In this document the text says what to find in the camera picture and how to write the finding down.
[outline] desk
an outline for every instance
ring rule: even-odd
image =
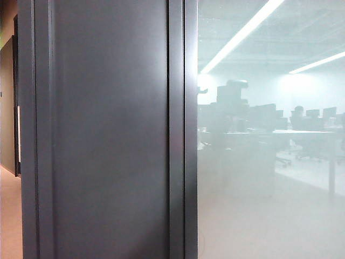
[[[295,131],[276,129],[273,132],[229,132],[223,133],[220,137],[225,141],[225,146],[230,147],[234,142],[241,142],[244,140],[261,140],[270,139],[275,142],[275,139],[281,140],[323,140],[328,144],[329,148],[329,175],[328,175],[328,190],[333,197],[335,193],[335,141],[336,133],[330,131]],[[201,132],[201,142],[212,143],[212,136],[210,132]]]
[[[343,126],[326,127],[325,130],[326,130],[326,131],[330,131],[330,132],[345,134],[345,129],[344,129]]]

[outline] ceiling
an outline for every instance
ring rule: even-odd
[[[200,70],[266,2],[199,0]],[[343,51],[344,0],[285,0],[215,70],[264,64],[290,71]],[[336,62],[345,67],[345,58]]]

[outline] table leg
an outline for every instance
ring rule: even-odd
[[[329,139],[329,175],[328,175],[328,190],[329,190],[329,195],[331,197],[334,197],[335,194],[335,139],[330,138]]]

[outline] hallway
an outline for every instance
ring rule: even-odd
[[[20,178],[0,166],[1,259],[22,259],[22,197]]]

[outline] computer monitor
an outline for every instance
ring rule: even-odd
[[[345,113],[344,114],[337,114],[335,116],[335,124],[336,125],[341,125],[342,126],[344,121],[345,121]]]
[[[320,116],[320,110],[308,110],[306,116],[311,118],[318,118]]]
[[[273,131],[275,130],[276,120],[275,104],[250,107],[248,121],[251,128]]]
[[[288,119],[287,118],[277,118],[275,121],[275,128],[277,130],[287,130],[288,128]]]
[[[326,120],[336,117],[336,107],[323,109],[322,117]]]
[[[284,110],[276,110],[275,115],[277,119],[284,117]]]
[[[217,87],[217,103],[241,103],[243,88],[248,88],[247,81],[229,80],[226,85]]]

